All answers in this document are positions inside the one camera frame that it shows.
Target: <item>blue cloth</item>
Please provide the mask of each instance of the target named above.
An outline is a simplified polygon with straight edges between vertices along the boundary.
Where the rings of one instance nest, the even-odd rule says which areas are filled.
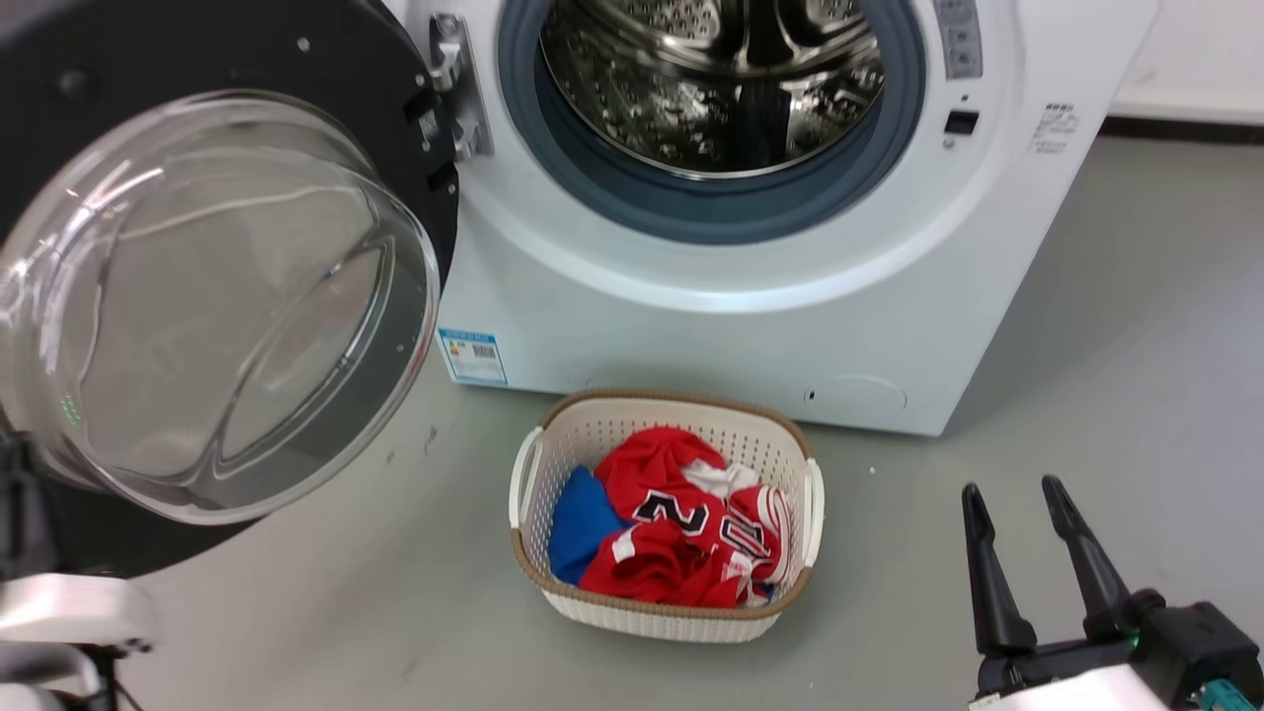
[[[588,467],[575,467],[554,509],[549,569],[561,582],[578,586],[605,536],[626,528],[602,482]]]

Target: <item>basket handle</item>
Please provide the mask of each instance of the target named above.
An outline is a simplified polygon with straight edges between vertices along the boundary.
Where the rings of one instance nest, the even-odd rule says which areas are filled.
[[[522,440],[522,447],[518,448],[517,459],[513,461],[513,477],[509,479],[509,528],[514,530],[520,528],[522,510],[527,507],[531,488],[536,483],[536,472],[540,469],[540,455],[544,453],[544,448],[540,447],[540,435],[544,431],[544,428],[540,426],[531,430],[527,439]],[[527,477],[523,477],[523,469],[526,469],[528,458],[531,459],[531,472]],[[522,490],[523,478],[526,478],[527,483],[526,492]]]
[[[825,481],[815,459],[808,459],[809,486],[804,487],[803,510],[809,516],[810,534],[803,539],[803,564],[813,567],[820,550],[820,535],[825,528]]]

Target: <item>gray floor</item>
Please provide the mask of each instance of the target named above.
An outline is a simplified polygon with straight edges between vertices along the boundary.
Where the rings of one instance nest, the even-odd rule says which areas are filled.
[[[458,388],[432,359],[391,425],[416,431],[412,453],[370,449],[379,466],[145,581],[169,639],[125,679],[148,711],[961,708],[978,662],[966,482],[1042,638],[1078,633],[1043,473],[1131,586],[1210,598],[1264,640],[1261,320],[1264,149],[1102,140],[943,438],[810,430],[825,539],[761,640],[557,617],[504,524],[509,463],[550,399]]]

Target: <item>washing machine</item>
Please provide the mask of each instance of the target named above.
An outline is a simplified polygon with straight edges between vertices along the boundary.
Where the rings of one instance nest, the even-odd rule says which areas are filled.
[[[939,433],[1154,11],[10,0],[0,464],[128,576],[346,469],[432,344]]]
[[[441,305],[458,382],[664,387],[937,435],[1154,0],[428,0],[487,156]]]

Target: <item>laundry basket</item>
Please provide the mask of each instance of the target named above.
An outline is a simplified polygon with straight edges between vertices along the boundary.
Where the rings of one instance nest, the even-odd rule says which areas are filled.
[[[664,425],[696,434],[726,461],[752,467],[763,483],[785,493],[790,568],[769,605],[737,610],[652,605],[583,591],[549,572],[554,506],[571,471],[580,464],[595,469],[633,433]],[[513,554],[545,598],[571,620],[659,639],[748,641],[767,631],[808,586],[825,517],[824,493],[806,436],[777,412],[691,395],[590,391],[557,404],[518,450],[509,483]]]

